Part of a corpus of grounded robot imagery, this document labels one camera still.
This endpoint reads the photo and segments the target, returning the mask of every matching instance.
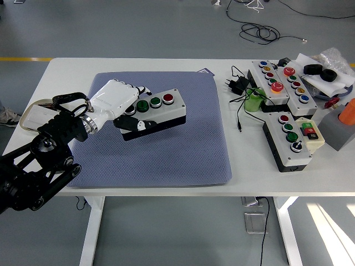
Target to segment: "robotic arm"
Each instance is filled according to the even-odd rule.
[[[151,95],[146,87],[110,80],[90,100],[82,93],[54,97],[53,107],[60,111],[59,115],[37,128],[39,134],[31,143],[0,158],[0,214],[9,207],[16,211],[40,209],[80,173],[81,166],[74,163],[68,146],[73,139],[85,141],[88,134],[97,133],[108,120],[131,131],[154,127],[153,121],[122,116],[142,93]],[[85,104],[73,111],[61,106],[76,99],[84,99]],[[27,172],[26,167],[35,160],[41,169]]]

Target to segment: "gray foam pad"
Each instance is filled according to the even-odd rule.
[[[213,76],[196,72],[99,73],[91,98],[110,79],[145,86],[153,94],[178,89],[186,123],[130,141],[107,121],[73,155],[82,171],[70,187],[201,186],[226,183],[231,169]]]

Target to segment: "power adapter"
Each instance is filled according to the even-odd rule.
[[[229,84],[226,83],[228,87],[231,88],[232,92],[237,95],[242,95],[249,85],[249,80],[243,76],[238,77],[237,81],[229,79],[227,79],[227,81],[229,81]]]

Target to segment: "white table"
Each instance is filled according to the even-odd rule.
[[[198,71],[208,68],[215,74],[222,122],[228,146],[232,179],[223,186],[184,188],[92,188],[62,189],[59,196],[85,196],[92,207],[80,265],[91,265],[105,196],[271,196],[274,197],[290,265],[302,265],[287,208],[298,196],[355,196],[353,172],[355,142],[339,152],[325,144],[301,172],[280,173],[262,131],[262,124],[240,113],[242,133],[236,126],[238,104],[229,104],[237,95],[225,84],[231,79],[231,66],[247,73],[252,60],[216,59],[53,59],[40,80],[29,104],[55,95],[81,91],[88,93],[97,73],[119,71]],[[354,97],[342,99],[346,103]],[[316,123],[329,112],[317,110]],[[35,134],[19,126],[5,154],[32,141]]]

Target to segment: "green start button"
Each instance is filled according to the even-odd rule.
[[[140,100],[137,102],[137,111],[138,112],[147,112],[149,110],[149,104],[145,100]]]
[[[295,142],[298,139],[298,135],[294,132],[290,132],[286,135],[286,140],[288,142]]]

